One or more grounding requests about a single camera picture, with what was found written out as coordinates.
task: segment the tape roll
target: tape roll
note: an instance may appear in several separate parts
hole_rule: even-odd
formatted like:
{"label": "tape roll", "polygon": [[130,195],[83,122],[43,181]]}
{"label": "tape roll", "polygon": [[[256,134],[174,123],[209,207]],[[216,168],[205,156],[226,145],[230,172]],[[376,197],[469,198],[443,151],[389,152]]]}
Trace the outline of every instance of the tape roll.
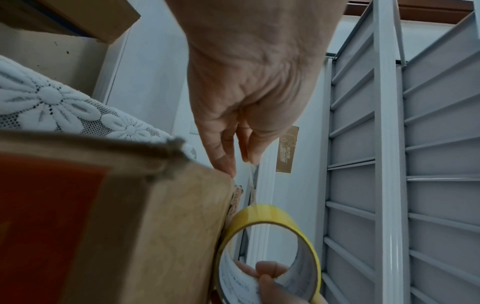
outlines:
{"label": "tape roll", "polygon": [[265,204],[251,205],[240,210],[222,233],[213,274],[213,282],[220,298],[226,304],[262,304],[257,279],[243,273],[226,250],[233,236],[249,226],[258,224],[281,226],[297,236],[298,250],[295,260],[288,271],[275,281],[291,294],[311,302],[320,291],[319,258],[294,220],[285,211]]}

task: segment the brown wooden trim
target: brown wooden trim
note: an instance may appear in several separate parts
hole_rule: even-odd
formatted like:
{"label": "brown wooden trim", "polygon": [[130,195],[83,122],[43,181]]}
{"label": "brown wooden trim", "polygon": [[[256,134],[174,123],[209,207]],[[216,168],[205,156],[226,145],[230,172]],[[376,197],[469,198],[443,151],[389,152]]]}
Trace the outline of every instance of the brown wooden trim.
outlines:
{"label": "brown wooden trim", "polygon": [[[345,15],[360,16],[370,0],[349,1]],[[457,24],[474,10],[473,2],[460,0],[398,0],[402,20]]]}

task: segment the white lace tablecloth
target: white lace tablecloth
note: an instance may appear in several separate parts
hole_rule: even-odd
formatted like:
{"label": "white lace tablecloth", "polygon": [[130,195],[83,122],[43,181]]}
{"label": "white lace tablecloth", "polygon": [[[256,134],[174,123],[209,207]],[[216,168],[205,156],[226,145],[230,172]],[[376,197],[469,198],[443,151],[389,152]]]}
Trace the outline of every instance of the white lace tablecloth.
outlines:
{"label": "white lace tablecloth", "polygon": [[[0,128],[65,132],[145,143],[173,136],[0,56]],[[184,153],[196,158],[184,144]]]}

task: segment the red panel on box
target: red panel on box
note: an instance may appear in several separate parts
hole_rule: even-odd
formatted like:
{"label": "red panel on box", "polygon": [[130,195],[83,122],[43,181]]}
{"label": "red panel on box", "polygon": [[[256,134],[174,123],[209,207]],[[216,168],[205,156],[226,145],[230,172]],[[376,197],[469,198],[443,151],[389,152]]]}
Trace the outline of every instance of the red panel on box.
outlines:
{"label": "red panel on box", "polygon": [[57,303],[106,168],[0,154],[0,302]]}

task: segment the human hand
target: human hand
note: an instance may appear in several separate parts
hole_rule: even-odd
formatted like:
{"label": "human hand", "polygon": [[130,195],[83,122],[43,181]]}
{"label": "human hand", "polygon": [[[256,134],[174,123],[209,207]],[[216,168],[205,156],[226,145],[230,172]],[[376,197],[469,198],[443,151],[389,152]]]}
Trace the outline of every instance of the human hand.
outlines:
{"label": "human hand", "polygon": [[215,169],[243,161],[300,116],[347,0],[166,0],[186,34],[188,88],[198,133]]}
{"label": "human hand", "polygon": [[[263,304],[309,304],[307,301],[288,293],[273,280],[284,274],[289,269],[287,266],[273,261],[260,261],[253,269],[239,261],[234,262],[241,271],[249,276],[258,278],[260,299]],[[216,292],[211,297],[211,304],[222,304]],[[317,294],[313,298],[312,304],[328,303],[320,294]]]}

